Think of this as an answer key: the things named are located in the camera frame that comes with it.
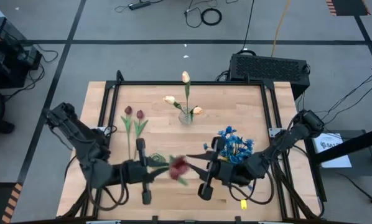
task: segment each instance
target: yellow tag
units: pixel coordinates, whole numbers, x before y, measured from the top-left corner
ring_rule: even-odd
[[[247,209],[247,201],[246,200],[241,200],[241,209],[246,210]]]

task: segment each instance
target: gray carpet floor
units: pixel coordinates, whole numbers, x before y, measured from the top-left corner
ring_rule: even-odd
[[[255,1],[248,40],[272,40],[286,1]],[[36,88],[18,94],[7,103],[5,119],[14,123],[16,130],[10,135],[0,135],[0,182],[17,181],[52,82],[57,82],[57,87],[51,107],[66,101],[80,114],[88,82],[113,80],[116,70],[121,70],[126,80],[178,80],[184,70],[196,77],[194,80],[214,80],[228,68],[231,54],[241,48],[240,44],[88,43],[87,40],[243,40],[251,5],[247,0],[233,4],[217,0],[216,8],[223,14],[221,23],[213,27],[203,24],[193,29],[187,27],[184,16],[190,1],[166,0],[144,9],[125,9],[118,13],[115,7],[137,0],[86,0],[72,34],[74,18],[83,2],[0,0],[0,10],[29,40],[37,40],[43,48],[59,52],[58,59],[43,63],[45,78]],[[362,16],[361,20],[372,39],[372,0],[366,3],[371,15]],[[208,4],[199,6],[205,9]],[[188,22],[193,25],[199,23],[199,15],[195,12],[188,16]],[[208,14],[207,20],[210,19],[215,20],[215,15]],[[66,41],[69,34],[74,40],[85,41],[70,45],[71,40]],[[365,40],[355,18],[331,16],[325,0],[292,0],[278,39]],[[248,44],[246,48],[262,56],[270,56],[272,50],[272,46],[265,43]],[[47,52],[44,55],[47,59],[54,56]],[[304,108],[312,111],[329,109],[372,74],[372,55],[367,45],[280,43],[274,56],[308,61],[312,69],[311,85],[305,92]],[[361,87],[335,112],[352,105],[371,87],[372,82]],[[371,131],[372,92],[358,105],[337,116],[327,128]],[[70,152],[44,127],[13,222],[55,217],[69,157]],[[322,178],[328,198],[325,218],[372,223],[372,204],[364,195],[346,179],[331,172],[323,174]],[[371,177],[354,177],[353,180],[372,195]]]

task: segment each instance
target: wooden tabletop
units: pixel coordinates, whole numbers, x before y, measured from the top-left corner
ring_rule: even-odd
[[[90,82],[81,114],[81,121],[89,127],[96,127],[103,99],[105,82]],[[277,103],[283,126],[287,126],[296,114],[295,103],[289,83],[275,83]],[[109,107],[112,99],[111,91],[106,110],[105,125],[108,122]],[[268,147],[269,141],[263,111],[261,92],[258,86],[191,86],[189,105],[198,105],[204,109],[203,114],[195,117],[190,126],[182,125],[178,120],[179,110],[162,101],[165,95],[174,96],[181,104],[185,104],[183,86],[153,86],[153,85],[122,85],[119,89],[117,110],[114,125],[118,130],[111,136],[110,164],[119,164],[128,159],[127,137],[124,123],[124,109],[131,106],[136,111],[143,110],[149,120],[141,138],[146,142],[146,155],[158,152],[168,159],[169,155],[201,154],[203,144],[209,143],[219,130],[228,125],[237,129],[237,135],[245,139],[254,139],[253,152],[262,151]],[[267,91],[271,120],[274,124],[270,93]],[[131,150],[135,149],[135,133],[131,128]],[[302,142],[297,144],[304,148]],[[291,150],[289,155],[293,181],[296,191],[310,209],[320,213],[319,203],[315,193],[314,182],[307,158],[298,151]],[[206,167],[205,161],[188,158],[188,162]],[[169,179],[164,173],[150,185],[152,202],[142,204],[141,184],[128,185],[129,202],[126,205],[104,212],[99,211],[99,219],[119,220],[151,220],[158,215],[160,220],[234,220],[241,216],[244,221],[279,221],[281,220],[277,192],[273,201],[267,205],[248,202],[248,209],[242,210],[239,202],[230,197],[229,191],[219,181],[214,180],[214,192],[210,201],[204,201],[197,196],[198,186],[202,183],[195,172],[184,175],[188,186],[180,185]],[[85,179],[80,167],[75,161],[69,168],[65,180],[57,215],[62,215],[73,205],[85,188]],[[111,186],[114,198],[119,197],[120,186]],[[265,201],[270,195],[270,183],[266,177],[257,180],[253,198]],[[288,215],[291,217],[291,205],[286,200]],[[112,201],[106,193],[102,194],[101,205],[112,206]]]

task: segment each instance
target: glass vase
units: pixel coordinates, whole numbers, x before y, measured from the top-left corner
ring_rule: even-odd
[[[178,118],[179,118],[179,121],[183,124],[183,125],[190,125],[193,121],[192,121],[192,116],[190,115],[190,108],[182,108],[182,111],[180,112]]]

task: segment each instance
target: red flower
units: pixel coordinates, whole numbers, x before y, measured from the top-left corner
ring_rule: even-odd
[[[143,119],[143,117],[144,117],[143,111],[142,111],[142,110],[137,111],[137,113],[136,113],[136,117],[137,117],[138,119]]]
[[[185,156],[178,156],[174,159],[173,163],[169,166],[169,176],[171,179],[177,180],[181,175],[188,171],[188,163]]]
[[[130,106],[127,106],[127,107],[125,108],[124,112],[125,112],[126,114],[128,114],[128,115],[131,115],[131,113],[132,113],[132,108],[131,108]]]

